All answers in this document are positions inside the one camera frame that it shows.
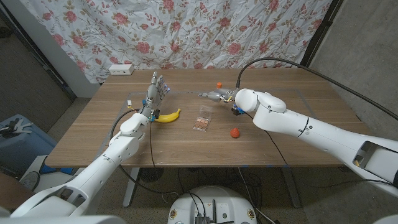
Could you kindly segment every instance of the blue container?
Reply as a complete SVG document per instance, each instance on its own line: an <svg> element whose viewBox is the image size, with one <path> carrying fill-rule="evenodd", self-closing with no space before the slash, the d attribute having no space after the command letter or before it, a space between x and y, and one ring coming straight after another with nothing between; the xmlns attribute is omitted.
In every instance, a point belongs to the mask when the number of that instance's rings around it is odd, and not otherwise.
<svg viewBox="0 0 398 224"><path fill-rule="evenodd" d="M0 128L5 127L16 118L23 119L22 125L31 123L22 115L15 115L3 122ZM57 145L57 142L35 124L25 127L24 131L12 138L0 137L0 166L16 174L24 174L37 156L48 155Z"/></svg>

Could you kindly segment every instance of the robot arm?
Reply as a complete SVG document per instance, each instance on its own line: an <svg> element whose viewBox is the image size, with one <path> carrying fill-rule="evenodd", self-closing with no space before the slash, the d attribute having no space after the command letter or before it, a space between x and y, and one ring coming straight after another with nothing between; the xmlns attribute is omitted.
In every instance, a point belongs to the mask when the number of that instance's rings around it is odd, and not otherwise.
<svg viewBox="0 0 398 224"><path fill-rule="evenodd" d="M214 97L215 92L202 97ZM249 89L223 91L220 99L235 100L243 111L256 111L253 123L266 131L288 134L325 151L340 160L376 187L398 197L398 142L352 133L317 119L286 109L286 104L269 93Z"/></svg>
<svg viewBox="0 0 398 224"><path fill-rule="evenodd" d="M121 131L112 138L107 150L73 180L43 190L23 203L14 217L67 217L84 215L93 197L123 161L133 156L144 139L142 128L152 121L166 89L162 77L152 76L145 105L121 125Z"/></svg>

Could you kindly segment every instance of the small packet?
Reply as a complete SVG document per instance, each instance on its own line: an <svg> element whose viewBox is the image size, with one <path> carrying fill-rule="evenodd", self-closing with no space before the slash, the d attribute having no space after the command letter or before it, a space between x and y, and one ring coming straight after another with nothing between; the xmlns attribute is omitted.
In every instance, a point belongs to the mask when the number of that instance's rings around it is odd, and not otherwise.
<svg viewBox="0 0 398 224"><path fill-rule="evenodd" d="M204 105L200 106L198 118L195 121L195 124L193 125L193 128L195 130L199 131L207 130L207 127L209 126L211 120L211 111L212 107L210 106L204 106Z"/></svg>

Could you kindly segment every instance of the floral curtain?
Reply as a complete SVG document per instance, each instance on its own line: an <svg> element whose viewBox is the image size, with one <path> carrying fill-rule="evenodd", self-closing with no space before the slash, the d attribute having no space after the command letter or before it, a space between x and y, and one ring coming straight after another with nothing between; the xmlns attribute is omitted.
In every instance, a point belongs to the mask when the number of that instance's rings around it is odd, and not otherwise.
<svg viewBox="0 0 398 224"><path fill-rule="evenodd" d="M135 69L300 62L331 0L20 0L92 83ZM275 62L254 67L284 67Z"/></svg>

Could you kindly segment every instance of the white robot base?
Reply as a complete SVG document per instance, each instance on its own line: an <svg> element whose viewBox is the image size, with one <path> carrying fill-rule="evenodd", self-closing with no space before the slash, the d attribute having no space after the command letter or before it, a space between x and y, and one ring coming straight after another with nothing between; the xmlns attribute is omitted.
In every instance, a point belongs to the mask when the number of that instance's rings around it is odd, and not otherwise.
<svg viewBox="0 0 398 224"><path fill-rule="evenodd" d="M173 203L168 224L257 223L256 214L250 202L231 189L210 185L197 187L190 190L190 193L192 194L183 194ZM203 205L195 195L200 197ZM203 217L203 206L206 217Z"/></svg>

